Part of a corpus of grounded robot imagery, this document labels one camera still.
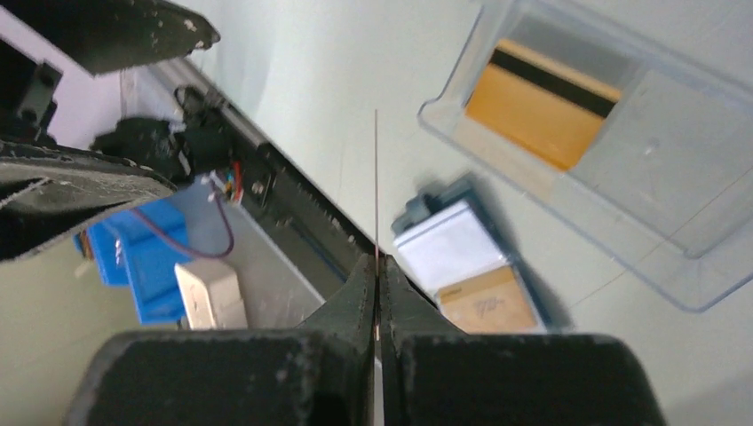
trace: white surface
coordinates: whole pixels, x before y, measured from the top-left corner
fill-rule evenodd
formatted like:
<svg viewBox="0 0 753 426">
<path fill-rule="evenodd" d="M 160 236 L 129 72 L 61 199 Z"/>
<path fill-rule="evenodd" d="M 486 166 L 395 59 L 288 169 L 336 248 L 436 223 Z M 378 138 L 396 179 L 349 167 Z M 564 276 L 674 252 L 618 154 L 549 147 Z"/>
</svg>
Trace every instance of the white surface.
<svg viewBox="0 0 753 426">
<path fill-rule="evenodd" d="M 47 61 L 63 74 L 54 96 L 58 110 L 49 128 L 59 144 L 86 148 L 95 136 L 115 128 L 121 118 L 117 73 L 92 77 L 2 7 L 0 36 L 32 60 Z"/>
<path fill-rule="evenodd" d="M 89 361 L 115 334 L 139 328 L 128 288 L 80 269 L 70 240 L 0 265 L 0 424 L 60 424 Z"/>
<path fill-rule="evenodd" d="M 508 263 L 465 201 L 410 228 L 394 244 L 418 285 L 430 296 Z"/>
<path fill-rule="evenodd" d="M 374 233 L 373 110 L 379 109 L 380 241 L 416 189 L 472 171 L 484 202 L 576 326 L 622 337 L 676 424 L 751 424 L 748 286 L 701 316 L 678 312 L 620 266 L 456 151 L 416 111 L 438 95 L 471 28 L 464 0 L 182 0 L 223 35 L 196 63 L 351 218 Z M 753 3 L 580 0 L 753 83 Z"/>
</svg>

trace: white floor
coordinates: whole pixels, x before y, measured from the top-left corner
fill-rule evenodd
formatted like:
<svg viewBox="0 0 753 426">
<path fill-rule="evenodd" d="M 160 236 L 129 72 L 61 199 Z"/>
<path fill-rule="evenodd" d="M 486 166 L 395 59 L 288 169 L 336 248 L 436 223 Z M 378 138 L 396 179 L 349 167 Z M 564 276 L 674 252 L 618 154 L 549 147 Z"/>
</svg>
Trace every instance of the white floor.
<svg viewBox="0 0 753 426">
<path fill-rule="evenodd" d="M 379 109 L 379 240 L 416 189 L 472 172 L 499 223 L 577 331 L 616 335 L 638 354 L 674 424 L 748 425 L 753 408 L 753 287 L 702 315 L 679 312 L 532 202 L 418 127 L 475 17 L 465 0 L 231 2 L 180 0 L 222 42 L 194 55 L 208 74 L 351 218 L 375 235 L 374 125 Z M 753 84 L 750 2 L 578 0 Z"/>
<path fill-rule="evenodd" d="M 59 424 L 91 356 L 139 327 L 127 288 L 107 288 L 71 241 L 0 266 L 0 424 Z"/>
</svg>

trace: transparent plastic tray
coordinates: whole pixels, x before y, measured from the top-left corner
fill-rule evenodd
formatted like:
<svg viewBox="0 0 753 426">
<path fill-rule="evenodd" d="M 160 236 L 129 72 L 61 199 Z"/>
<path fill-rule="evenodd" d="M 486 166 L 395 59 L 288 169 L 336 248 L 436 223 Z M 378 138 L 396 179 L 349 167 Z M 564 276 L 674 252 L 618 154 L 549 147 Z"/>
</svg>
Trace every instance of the transparent plastic tray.
<svg viewBox="0 0 753 426">
<path fill-rule="evenodd" d="M 753 91 L 580 6 L 479 1 L 428 131 L 496 171 L 678 308 L 703 312 L 753 279 Z M 465 116 L 500 39 L 622 97 L 562 172 Z"/>
</svg>

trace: white block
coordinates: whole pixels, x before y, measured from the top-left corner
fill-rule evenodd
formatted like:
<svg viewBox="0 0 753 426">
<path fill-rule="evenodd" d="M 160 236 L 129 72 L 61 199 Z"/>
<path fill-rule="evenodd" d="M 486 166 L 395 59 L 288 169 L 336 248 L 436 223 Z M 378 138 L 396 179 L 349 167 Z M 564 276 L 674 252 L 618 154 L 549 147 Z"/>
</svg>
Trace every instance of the white block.
<svg viewBox="0 0 753 426">
<path fill-rule="evenodd" d="M 229 265 L 197 259 L 176 264 L 175 276 L 192 330 L 249 326 L 238 276 Z"/>
<path fill-rule="evenodd" d="M 509 263 L 466 201 L 408 229 L 394 244 L 418 285 L 431 296 Z"/>
</svg>

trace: purple wire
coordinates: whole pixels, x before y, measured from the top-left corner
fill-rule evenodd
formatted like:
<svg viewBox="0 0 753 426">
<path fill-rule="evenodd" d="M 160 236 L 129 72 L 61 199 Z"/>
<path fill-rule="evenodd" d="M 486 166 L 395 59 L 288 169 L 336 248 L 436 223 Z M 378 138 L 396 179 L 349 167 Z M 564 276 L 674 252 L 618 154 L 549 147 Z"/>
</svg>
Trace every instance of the purple wire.
<svg viewBox="0 0 753 426">
<path fill-rule="evenodd" d="M 147 228 L 149 228 L 149 231 L 154 233 L 157 237 L 160 238 L 160 240 L 164 241 L 165 244 L 172 247 L 177 252 L 180 252 L 190 257 L 197 257 L 197 258 L 203 258 L 203 259 L 221 259 L 229 255 L 230 252 L 233 251 L 233 248 L 235 247 L 235 237 L 233 236 L 233 229 L 230 227 L 230 223 L 227 221 L 225 210 L 222 208 L 222 201 L 220 201 L 219 198 L 220 198 L 219 194 L 215 193 L 214 202 L 217 203 L 217 209 L 219 210 L 219 215 L 220 217 L 222 217 L 222 223 L 225 225 L 225 231 L 227 232 L 227 248 L 223 250 L 221 253 L 203 253 L 195 248 L 190 248 L 186 246 L 185 244 L 183 244 L 182 242 L 176 241 L 175 239 L 170 237 L 157 224 L 152 222 L 152 219 L 147 217 L 147 215 L 145 215 L 143 211 L 139 209 L 132 209 L 131 213 L 133 213 L 133 216 L 137 217 L 142 223 L 144 223 L 144 225 Z"/>
</svg>

